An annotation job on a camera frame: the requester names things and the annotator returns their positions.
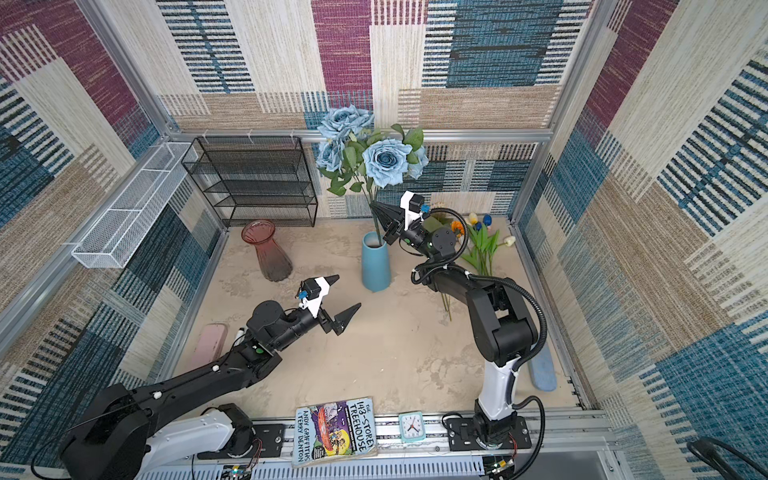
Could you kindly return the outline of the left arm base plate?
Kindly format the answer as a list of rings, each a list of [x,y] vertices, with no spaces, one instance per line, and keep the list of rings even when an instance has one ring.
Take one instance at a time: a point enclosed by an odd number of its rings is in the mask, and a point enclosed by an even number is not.
[[[285,426],[282,423],[238,427],[218,451],[202,452],[197,460],[276,458],[281,455]]]

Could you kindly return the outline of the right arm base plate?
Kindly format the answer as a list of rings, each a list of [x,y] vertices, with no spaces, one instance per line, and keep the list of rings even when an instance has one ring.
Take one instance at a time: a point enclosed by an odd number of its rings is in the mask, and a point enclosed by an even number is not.
[[[526,419],[517,413],[502,420],[487,420],[483,414],[464,418],[451,412],[441,418],[451,451],[515,450],[533,446]]]

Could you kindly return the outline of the pale blue rose bouquet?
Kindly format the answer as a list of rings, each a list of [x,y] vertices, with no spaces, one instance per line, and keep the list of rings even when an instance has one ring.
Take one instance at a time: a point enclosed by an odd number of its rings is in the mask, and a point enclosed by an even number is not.
[[[400,137],[392,138],[376,130],[374,123],[372,111],[354,105],[329,110],[318,125],[324,141],[316,166],[330,180],[330,193],[339,197],[349,192],[363,195],[374,218],[375,232],[386,243],[386,231],[375,219],[370,204],[381,202],[377,199],[379,191],[407,179],[419,179],[429,158],[422,129],[406,131],[394,124],[392,128]]]

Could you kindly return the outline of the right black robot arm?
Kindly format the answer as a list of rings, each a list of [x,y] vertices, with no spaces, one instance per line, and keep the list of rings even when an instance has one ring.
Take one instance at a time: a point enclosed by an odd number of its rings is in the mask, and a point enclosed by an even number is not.
[[[521,367],[545,346],[546,319],[533,296],[509,278],[473,274],[456,264],[468,246],[448,225],[430,230],[433,213],[421,196],[408,195],[400,206],[374,201],[370,209],[383,240],[404,242],[425,261],[415,266],[411,281],[450,296],[468,309],[475,345],[485,360],[481,393],[475,401],[472,434],[482,448],[499,448],[510,439]]]

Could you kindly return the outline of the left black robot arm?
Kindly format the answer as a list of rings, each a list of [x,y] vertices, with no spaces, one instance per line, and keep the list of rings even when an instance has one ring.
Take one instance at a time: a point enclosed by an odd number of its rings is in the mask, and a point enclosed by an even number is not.
[[[285,310],[274,301],[258,304],[222,357],[165,381],[134,389],[122,384],[101,391],[61,443],[59,458],[73,479],[134,479],[149,470],[200,453],[252,458],[262,442],[245,412],[233,403],[200,416],[188,412],[225,394],[264,380],[280,364],[280,353],[312,328],[341,335],[360,309],[335,316],[323,308],[338,276],[308,278],[299,304]]]

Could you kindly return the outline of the blue ceramic vase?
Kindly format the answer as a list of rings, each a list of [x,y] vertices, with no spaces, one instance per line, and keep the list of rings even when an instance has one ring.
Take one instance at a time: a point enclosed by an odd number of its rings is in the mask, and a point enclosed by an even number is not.
[[[376,232],[363,237],[361,260],[363,285],[371,292],[387,289],[391,283],[389,251]]]

